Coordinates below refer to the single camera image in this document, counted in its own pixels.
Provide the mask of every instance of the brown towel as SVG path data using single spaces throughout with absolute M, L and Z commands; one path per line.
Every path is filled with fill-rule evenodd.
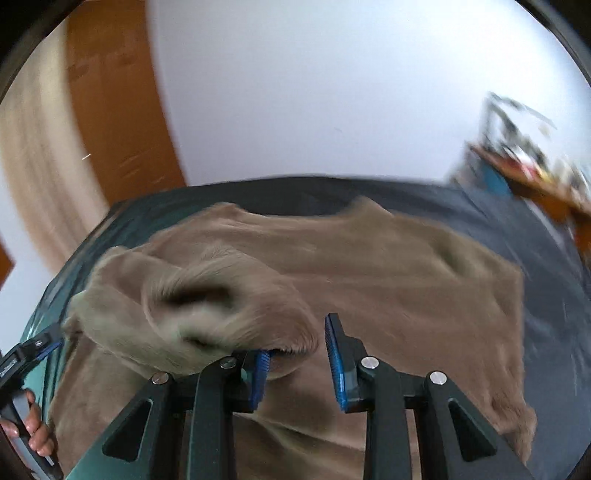
M 335 401 L 319 340 L 328 312 L 399 371 L 450 375 L 525 461 L 535 414 L 523 398 L 521 297 L 509 262 L 367 199 L 319 218 L 216 205 L 111 249 L 72 299 L 77 348 L 51 406 L 60 462 L 69 471 L 154 371 L 190 374 L 264 348 L 283 354 L 259 410 L 236 419 L 239 477 L 361 478 L 365 416 Z

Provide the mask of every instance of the mattress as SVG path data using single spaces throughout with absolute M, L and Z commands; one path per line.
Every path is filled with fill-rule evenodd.
M 538 480 L 564 480 L 591 441 L 589 275 L 569 238 L 512 197 L 461 187 L 385 180 L 287 177 L 186 187 L 115 205 L 47 287 L 23 339 L 61 322 L 110 247 L 133 248 L 156 231 L 217 202 L 263 215 L 331 215 L 366 196 L 393 212 L 437 220 L 522 269 L 525 398 L 538 416 L 528 463 Z M 67 345 L 27 379 L 44 415 L 64 367 Z

